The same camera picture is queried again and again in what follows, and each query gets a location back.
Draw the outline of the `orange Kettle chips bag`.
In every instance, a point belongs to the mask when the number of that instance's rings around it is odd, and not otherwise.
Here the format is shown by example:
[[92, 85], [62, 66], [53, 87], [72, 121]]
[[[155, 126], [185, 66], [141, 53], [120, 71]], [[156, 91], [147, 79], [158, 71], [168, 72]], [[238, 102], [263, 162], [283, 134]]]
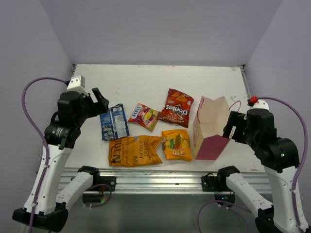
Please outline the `orange Kettle chips bag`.
[[109, 142], [110, 166], [151, 166], [161, 164], [162, 160], [156, 153], [163, 137], [140, 135], [123, 137]]

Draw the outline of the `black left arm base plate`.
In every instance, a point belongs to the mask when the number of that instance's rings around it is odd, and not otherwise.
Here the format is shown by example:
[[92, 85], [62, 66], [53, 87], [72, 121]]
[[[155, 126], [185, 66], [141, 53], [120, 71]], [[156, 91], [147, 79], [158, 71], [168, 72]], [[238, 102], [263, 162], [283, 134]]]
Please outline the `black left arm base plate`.
[[103, 184], [108, 185], [111, 188], [112, 192], [114, 192], [116, 184], [117, 184], [117, 177], [115, 177], [115, 176], [101, 176], [99, 179], [99, 183], [103, 183]]

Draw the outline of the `red Doritos bag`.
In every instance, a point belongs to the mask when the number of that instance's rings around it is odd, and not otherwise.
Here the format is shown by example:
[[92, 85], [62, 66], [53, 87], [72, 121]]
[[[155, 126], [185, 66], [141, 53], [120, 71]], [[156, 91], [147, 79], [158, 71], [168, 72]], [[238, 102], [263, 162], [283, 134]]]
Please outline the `red Doritos bag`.
[[169, 89], [165, 106], [160, 112], [158, 119], [171, 124], [178, 124], [188, 128], [193, 97], [178, 91]]

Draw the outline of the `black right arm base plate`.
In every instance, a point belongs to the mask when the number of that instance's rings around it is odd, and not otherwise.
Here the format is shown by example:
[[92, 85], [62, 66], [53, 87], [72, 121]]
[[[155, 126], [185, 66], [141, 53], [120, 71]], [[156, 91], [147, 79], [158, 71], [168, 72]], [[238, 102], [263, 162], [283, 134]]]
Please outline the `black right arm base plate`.
[[219, 190], [217, 177], [213, 173], [208, 173], [201, 177], [203, 192], [216, 192]]

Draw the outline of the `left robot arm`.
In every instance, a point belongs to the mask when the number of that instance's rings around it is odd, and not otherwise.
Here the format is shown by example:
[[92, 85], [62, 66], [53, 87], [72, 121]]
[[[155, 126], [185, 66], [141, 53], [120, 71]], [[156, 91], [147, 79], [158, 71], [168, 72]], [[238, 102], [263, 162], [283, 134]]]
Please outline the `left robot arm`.
[[66, 224], [69, 210], [87, 190], [112, 188], [102, 183], [99, 170], [82, 166], [73, 180], [61, 191], [59, 182], [64, 166], [71, 155], [81, 126], [91, 117], [107, 113], [109, 101], [99, 89], [90, 94], [67, 91], [57, 102], [58, 111], [53, 115], [50, 125], [45, 129], [43, 153], [38, 175], [32, 191], [23, 207], [15, 209], [12, 219], [29, 227], [58, 233]]

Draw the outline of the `pink paper bag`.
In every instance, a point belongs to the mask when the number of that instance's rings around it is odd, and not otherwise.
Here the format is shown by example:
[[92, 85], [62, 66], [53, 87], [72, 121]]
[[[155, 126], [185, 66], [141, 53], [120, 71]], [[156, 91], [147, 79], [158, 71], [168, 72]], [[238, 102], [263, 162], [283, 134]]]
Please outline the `pink paper bag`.
[[196, 160], [215, 161], [230, 141], [223, 137], [230, 110], [234, 105], [242, 105], [240, 100], [228, 105], [224, 96], [215, 100], [202, 96], [192, 124], [193, 150]]

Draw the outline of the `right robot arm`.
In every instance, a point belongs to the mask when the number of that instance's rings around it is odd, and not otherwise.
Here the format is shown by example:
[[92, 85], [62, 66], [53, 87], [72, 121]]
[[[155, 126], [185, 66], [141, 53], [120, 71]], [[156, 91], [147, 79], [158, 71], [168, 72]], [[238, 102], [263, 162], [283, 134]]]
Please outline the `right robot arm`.
[[210, 184], [220, 191], [232, 191], [244, 202], [255, 218], [260, 233], [309, 233], [301, 201], [293, 200], [298, 189], [292, 188], [300, 162], [295, 143], [276, 134], [274, 115], [267, 109], [253, 108], [246, 114], [230, 112], [223, 136], [231, 131], [236, 142], [247, 144], [264, 166], [273, 201], [265, 199], [235, 166], [221, 168], [216, 177], [203, 176], [202, 186]]

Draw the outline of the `yellow mango snack bag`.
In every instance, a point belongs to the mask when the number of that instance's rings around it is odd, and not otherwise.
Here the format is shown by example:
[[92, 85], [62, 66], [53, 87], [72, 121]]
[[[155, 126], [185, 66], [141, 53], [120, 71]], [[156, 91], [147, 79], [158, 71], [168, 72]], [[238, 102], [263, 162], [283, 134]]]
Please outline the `yellow mango snack bag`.
[[192, 161], [190, 138], [187, 130], [162, 131], [162, 150], [167, 160]]

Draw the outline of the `blue Kettle chips bag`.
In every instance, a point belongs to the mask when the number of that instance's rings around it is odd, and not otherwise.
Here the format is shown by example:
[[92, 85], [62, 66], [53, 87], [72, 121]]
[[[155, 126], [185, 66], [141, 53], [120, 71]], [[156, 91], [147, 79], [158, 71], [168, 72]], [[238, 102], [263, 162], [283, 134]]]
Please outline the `blue Kettle chips bag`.
[[119, 103], [100, 114], [102, 140], [110, 141], [130, 136], [124, 106]]

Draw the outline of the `Fox's candy bag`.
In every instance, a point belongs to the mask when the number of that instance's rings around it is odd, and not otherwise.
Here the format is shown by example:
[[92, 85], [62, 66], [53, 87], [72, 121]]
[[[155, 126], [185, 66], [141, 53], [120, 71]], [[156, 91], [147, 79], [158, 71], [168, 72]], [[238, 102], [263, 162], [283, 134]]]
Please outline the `Fox's candy bag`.
[[159, 111], [138, 103], [128, 122], [140, 125], [152, 132], [157, 124], [159, 114]]

